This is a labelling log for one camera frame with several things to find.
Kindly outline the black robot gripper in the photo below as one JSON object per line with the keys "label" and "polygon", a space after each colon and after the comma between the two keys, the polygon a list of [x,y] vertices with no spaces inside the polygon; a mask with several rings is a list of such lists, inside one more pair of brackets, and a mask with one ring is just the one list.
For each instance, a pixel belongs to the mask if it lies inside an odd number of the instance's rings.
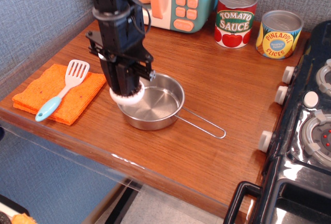
{"label": "black robot gripper", "polygon": [[[99,56],[106,81],[117,95],[129,97],[140,89],[139,77],[152,81],[155,70],[152,69],[153,56],[143,47],[145,38],[142,7],[128,5],[122,11],[102,12],[92,9],[98,21],[100,31],[89,31],[86,37],[90,41],[90,53]],[[117,73],[115,59],[121,57],[133,65],[119,64]]]}

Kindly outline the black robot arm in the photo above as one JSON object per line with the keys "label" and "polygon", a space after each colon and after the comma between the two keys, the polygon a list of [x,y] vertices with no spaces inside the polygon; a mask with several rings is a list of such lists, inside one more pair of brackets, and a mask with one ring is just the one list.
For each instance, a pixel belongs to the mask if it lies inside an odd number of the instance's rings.
{"label": "black robot arm", "polygon": [[90,53],[100,59],[102,71],[116,96],[136,96],[141,78],[153,80],[153,56],[144,48],[149,28],[144,26],[139,0],[93,0],[92,13],[99,31],[89,31]]}

